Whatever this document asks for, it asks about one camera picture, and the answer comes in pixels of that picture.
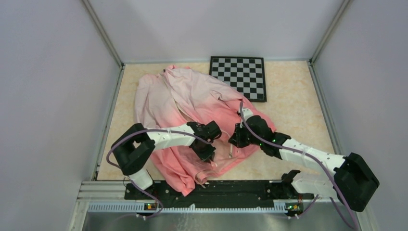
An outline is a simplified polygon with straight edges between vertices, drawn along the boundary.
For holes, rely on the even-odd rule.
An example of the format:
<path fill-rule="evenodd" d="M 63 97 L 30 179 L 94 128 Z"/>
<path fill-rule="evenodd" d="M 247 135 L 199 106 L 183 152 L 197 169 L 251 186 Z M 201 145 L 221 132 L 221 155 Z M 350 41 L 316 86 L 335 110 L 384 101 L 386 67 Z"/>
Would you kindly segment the pink zip-up jacket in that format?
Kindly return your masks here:
<path fill-rule="evenodd" d="M 190 68 L 167 67 L 157 75 L 139 79 L 134 100 L 134 122 L 147 128 L 169 128 L 189 121 L 215 121 L 222 135 L 214 141 L 213 160 L 205 162 L 189 147 L 177 146 L 153 152 L 150 159 L 166 182 L 187 196 L 196 184 L 219 177 L 259 150 L 249 145 L 239 149 L 228 142 L 240 122 L 240 105 L 262 117 L 272 131 L 272 120 L 226 83 Z"/>

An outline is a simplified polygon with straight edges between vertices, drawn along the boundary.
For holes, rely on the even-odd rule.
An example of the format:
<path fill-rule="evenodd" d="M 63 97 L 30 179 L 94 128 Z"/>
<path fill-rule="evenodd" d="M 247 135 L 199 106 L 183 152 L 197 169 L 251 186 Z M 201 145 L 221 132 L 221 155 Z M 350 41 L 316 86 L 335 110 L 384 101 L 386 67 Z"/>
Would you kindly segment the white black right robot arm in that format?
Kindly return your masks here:
<path fill-rule="evenodd" d="M 282 192 L 288 198 L 311 193 L 337 198 L 356 212 L 362 212 L 380 182 L 363 157 L 331 154 L 307 146 L 289 135 L 274 132 L 260 116 L 237 123 L 229 143 L 238 148 L 258 146 L 268 156 L 293 162 L 315 171 L 298 169 L 283 174 Z"/>

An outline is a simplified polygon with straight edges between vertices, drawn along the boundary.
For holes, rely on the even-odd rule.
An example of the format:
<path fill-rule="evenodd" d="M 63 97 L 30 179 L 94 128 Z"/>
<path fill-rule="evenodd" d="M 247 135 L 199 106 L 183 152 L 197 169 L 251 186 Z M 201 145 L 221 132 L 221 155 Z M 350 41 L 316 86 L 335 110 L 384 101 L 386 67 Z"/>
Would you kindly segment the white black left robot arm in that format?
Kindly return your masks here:
<path fill-rule="evenodd" d="M 216 150 L 212 143 L 221 134 L 215 121 L 208 124 L 187 122 L 171 128 L 146 128 L 137 123 L 113 143 L 106 159 L 109 160 L 110 155 L 113 155 L 117 168 L 136 185 L 136 193 L 148 199 L 154 193 L 154 186 L 144 166 L 154 151 L 186 146 L 201 160 L 207 161 Z"/>

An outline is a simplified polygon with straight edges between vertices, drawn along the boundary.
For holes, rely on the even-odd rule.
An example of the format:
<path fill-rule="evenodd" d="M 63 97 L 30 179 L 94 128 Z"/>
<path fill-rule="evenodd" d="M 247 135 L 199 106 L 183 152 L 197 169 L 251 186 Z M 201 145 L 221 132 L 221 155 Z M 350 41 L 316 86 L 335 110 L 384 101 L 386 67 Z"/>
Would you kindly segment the black white checkerboard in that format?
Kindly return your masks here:
<path fill-rule="evenodd" d="M 209 75 L 228 84 L 251 102 L 267 102 L 262 57 L 212 56 Z"/>

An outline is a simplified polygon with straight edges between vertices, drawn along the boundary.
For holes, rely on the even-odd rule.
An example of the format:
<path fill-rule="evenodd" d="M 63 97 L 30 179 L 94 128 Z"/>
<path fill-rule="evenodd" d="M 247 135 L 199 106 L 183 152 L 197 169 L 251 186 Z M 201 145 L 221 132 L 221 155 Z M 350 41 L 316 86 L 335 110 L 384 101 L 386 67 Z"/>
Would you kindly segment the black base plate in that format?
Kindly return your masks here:
<path fill-rule="evenodd" d="M 210 180 L 196 187 L 186 196 L 174 190 L 164 180 L 155 181 L 146 194 L 132 184 L 126 185 L 124 199 L 149 200 L 150 195 L 165 208 L 268 208 L 276 200 L 313 199 L 312 193 L 299 194 L 289 183 L 275 180 Z"/>

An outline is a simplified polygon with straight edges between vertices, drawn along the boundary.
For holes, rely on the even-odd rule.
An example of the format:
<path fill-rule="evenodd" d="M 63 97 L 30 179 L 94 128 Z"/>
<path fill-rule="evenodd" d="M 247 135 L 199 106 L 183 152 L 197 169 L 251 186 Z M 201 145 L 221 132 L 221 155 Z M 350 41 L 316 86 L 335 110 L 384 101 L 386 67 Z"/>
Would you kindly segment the aluminium frame rail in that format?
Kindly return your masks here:
<path fill-rule="evenodd" d="M 368 210 L 348 211 L 324 196 L 276 200 L 268 208 L 165 208 L 149 200 L 124 199 L 128 180 L 81 184 L 71 231 L 373 231 Z"/>

